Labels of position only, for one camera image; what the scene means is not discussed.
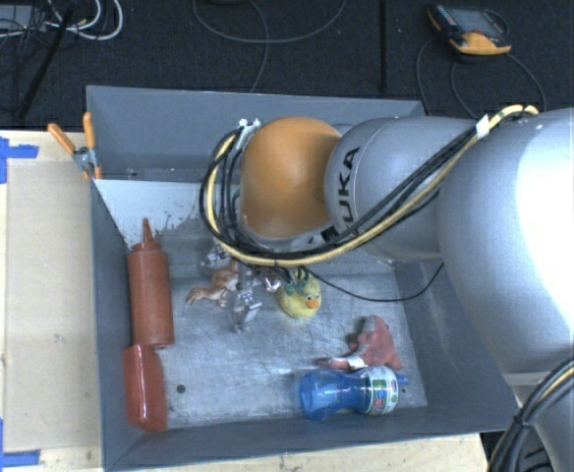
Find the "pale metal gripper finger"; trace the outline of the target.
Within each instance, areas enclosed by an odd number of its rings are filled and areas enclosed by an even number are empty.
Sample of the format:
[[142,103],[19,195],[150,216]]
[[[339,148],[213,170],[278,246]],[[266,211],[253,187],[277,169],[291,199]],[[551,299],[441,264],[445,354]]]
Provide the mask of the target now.
[[241,333],[244,330],[247,305],[245,296],[237,292],[232,302],[232,330]]
[[250,294],[244,299],[244,323],[250,323],[258,314],[263,305],[262,300]]

